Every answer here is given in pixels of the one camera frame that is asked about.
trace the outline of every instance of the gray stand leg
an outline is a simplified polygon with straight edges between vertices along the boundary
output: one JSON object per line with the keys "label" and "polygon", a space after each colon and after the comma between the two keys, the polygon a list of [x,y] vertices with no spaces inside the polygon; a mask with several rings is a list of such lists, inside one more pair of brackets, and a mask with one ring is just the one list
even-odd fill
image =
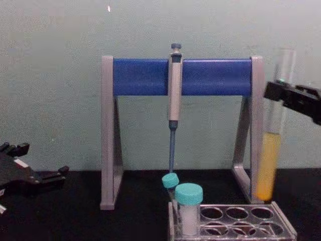
{"label": "gray stand leg", "polygon": [[122,178],[117,100],[113,96],[113,57],[101,67],[101,210],[113,210]]}
{"label": "gray stand leg", "polygon": [[[250,203],[263,203],[255,197],[260,154],[263,139],[263,92],[264,92],[263,61],[260,56],[252,57],[252,95],[243,97],[236,134],[232,172],[235,175],[246,199]],[[251,178],[243,167],[247,133],[250,127],[250,163]]]}

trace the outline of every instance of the pipette stand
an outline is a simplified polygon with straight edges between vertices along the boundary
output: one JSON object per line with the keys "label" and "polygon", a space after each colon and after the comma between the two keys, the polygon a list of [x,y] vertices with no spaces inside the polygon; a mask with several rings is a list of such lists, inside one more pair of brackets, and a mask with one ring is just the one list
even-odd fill
{"label": "pipette stand", "polygon": [[[167,95],[168,59],[114,59],[102,57],[101,71],[101,203],[113,210],[123,174],[117,96]],[[182,95],[241,95],[241,111],[232,171],[249,203],[255,198],[254,182],[263,138],[263,61],[249,59],[184,59]],[[250,132],[250,169],[243,168]]]}

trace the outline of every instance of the yellow liquid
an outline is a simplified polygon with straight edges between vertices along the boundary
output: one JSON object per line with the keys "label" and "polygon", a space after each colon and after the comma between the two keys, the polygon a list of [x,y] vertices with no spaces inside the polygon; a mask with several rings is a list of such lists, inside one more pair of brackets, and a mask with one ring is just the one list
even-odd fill
{"label": "yellow liquid", "polygon": [[280,142],[280,134],[264,133],[263,151],[256,184],[256,196],[262,201],[272,198]]}

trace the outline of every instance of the black tabletop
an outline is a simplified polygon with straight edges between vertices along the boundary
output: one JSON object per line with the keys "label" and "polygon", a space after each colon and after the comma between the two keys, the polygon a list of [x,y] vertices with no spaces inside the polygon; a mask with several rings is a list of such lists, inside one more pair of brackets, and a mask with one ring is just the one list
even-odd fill
{"label": "black tabletop", "polygon": [[[165,171],[126,171],[116,209],[99,210],[100,172],[70,172],[62,190],[33,199],[0,199],[0,240],[167,240]],[[177,171],[195,182],[204,202],[246,204],[230,170]],[[321,240],[321,169],[277,172],[273,200],[298,232],[298,241]]]}

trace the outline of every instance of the green wall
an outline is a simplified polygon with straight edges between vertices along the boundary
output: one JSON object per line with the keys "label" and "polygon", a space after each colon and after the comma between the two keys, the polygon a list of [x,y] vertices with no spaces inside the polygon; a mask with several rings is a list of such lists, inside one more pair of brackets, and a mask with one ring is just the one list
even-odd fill
{"label": "green wall", "polygon": [[[294,83],[321,88],[319,1],[4,0],[0,2],[0,141],[29,142],[37,170],[100,160],[100,61],[264,56],[273,76],[279,47],[297,50]],[[184,97],[177,168],[231,166],[240,97]],[[121,97],[126,169],[166,169],[166,97]],[[321,128],[288,112],[279,166],[321,167]]]}

